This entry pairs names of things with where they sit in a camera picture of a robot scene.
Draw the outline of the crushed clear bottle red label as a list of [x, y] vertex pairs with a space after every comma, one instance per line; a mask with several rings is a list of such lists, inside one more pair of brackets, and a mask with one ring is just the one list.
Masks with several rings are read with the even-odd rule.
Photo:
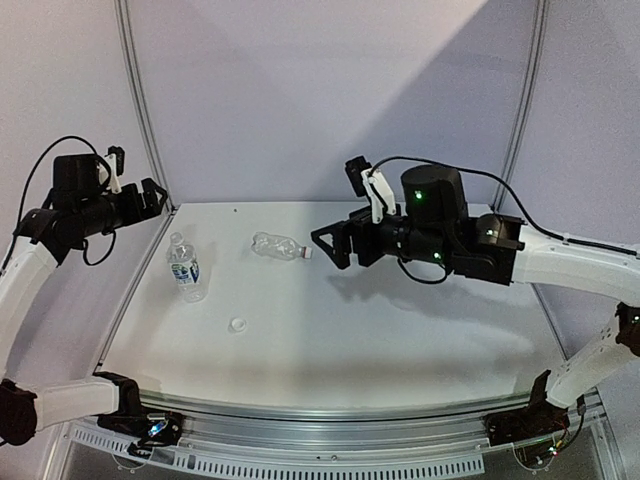
[[310, 260], [313, 249], [300, 245], [294, 239], [266, 232], [256, 232], [252, 237], [251, 250], [258, 256], [282, 261]]

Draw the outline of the clear labelled water bottle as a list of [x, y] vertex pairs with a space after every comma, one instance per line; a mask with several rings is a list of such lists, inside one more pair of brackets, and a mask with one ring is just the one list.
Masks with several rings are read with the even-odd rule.
[[201, 269], [195, 246], [180, 232], [169, 236], [166, 261], [182, 297], [187, 303], [204, 299], [206, 291], [201, 280]]

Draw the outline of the white bottle cap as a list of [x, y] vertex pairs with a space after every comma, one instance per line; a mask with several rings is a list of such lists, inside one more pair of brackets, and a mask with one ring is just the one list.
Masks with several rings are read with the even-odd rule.
[[240, 317], [232, 318], [228, 324], [228, 330], [233, 334], [242, 333], [246, 330], [246, 328], [247, 322]]

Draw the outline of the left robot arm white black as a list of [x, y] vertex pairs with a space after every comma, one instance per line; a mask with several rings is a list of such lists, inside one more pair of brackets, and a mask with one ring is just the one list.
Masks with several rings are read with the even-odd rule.
[[[109, 149], [63, 155], [53, 163], [53, 186], [41, 208], [18, 222], [1, 274], [1, 360], [8, 360], [33, 301], [69, 252], [89, 237], [114, 235], [159, 216], [168, 198], [153, 179], [120, 185], [124, 152]], [[151, 442], [168, 428], [167, 415], [144, 407], [135, 380], [98, 373], [41, 387], [1, 379], [1, 441], [21, 446], [52, 425], [94, 416], [105, 429]]]

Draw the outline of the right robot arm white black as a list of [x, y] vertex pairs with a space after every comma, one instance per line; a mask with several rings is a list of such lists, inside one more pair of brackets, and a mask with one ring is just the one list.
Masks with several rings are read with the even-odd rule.
[[468, 210], [464, 169], [417, 158], [401, 175], [399, 205], [380, 163], [348, 161], [354, 193], [369, 204], [348, 218], [312, 231], [311, 239], [339, 269], [355, 255], [362, 267], [385, 256], [400, 268], [424, 262], [443, 276], [509, 286], [544, 284], [617, 300], [603, 330], [563, 365], [542, 377], [542, 397], [523, 407], [517, 427], [537, 436], [566, 409], [639, 356], [639, 250], [548, 230], [523, 211], [473, 216]]

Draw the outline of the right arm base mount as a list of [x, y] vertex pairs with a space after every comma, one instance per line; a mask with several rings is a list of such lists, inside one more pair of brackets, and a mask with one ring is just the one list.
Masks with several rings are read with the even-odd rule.
[[573, 433], [568, 410], [546, 401], [530, 400], [523, 408], [488, 414], [483, 424], [491, 446], [513, 444], [517, 463], [537, 472], [547, 468], [581, 433], [586, 414], [584, 395], [577, 398], [576, 407], [579, 424]]

